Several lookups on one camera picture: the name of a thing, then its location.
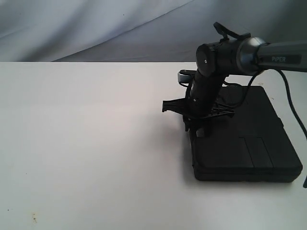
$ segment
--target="wrinkled fabric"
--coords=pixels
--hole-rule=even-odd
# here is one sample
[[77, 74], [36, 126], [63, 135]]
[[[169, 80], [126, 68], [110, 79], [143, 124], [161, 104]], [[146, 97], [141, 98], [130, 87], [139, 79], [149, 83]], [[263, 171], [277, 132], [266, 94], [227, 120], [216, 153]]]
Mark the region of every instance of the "wrinkled fabric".
[[191, 0], [0, 0], [0, 61], [53, 61]]

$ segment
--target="black case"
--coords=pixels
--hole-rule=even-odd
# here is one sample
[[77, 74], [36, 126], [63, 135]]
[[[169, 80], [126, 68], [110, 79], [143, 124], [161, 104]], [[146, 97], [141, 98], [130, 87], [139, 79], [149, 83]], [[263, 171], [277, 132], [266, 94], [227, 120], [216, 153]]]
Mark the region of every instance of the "black case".
[[[239, 87], [223, 87], [230, 103], [239, 101]], [[301, 173], [299, 160], [264, 89], [251, 86], [233, 118], [208, 119], [190, 129], [195, 177], [201, 181], [292, 182]]]

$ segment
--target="white table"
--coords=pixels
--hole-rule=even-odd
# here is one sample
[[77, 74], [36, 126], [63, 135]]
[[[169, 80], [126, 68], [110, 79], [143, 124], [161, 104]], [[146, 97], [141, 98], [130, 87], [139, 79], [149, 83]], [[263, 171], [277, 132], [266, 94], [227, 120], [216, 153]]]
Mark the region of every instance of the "white table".
[[[307, 190], [194, 179], [180, 69], [195, 63], [0, 63], [3, 230], [303, 230]], [[307, 125], [307, 74], [286, 72]], [[250, 77], [228, 81], [246, 84]], [[275, 71], [258, 76], [302, 163], [307, 141]]]

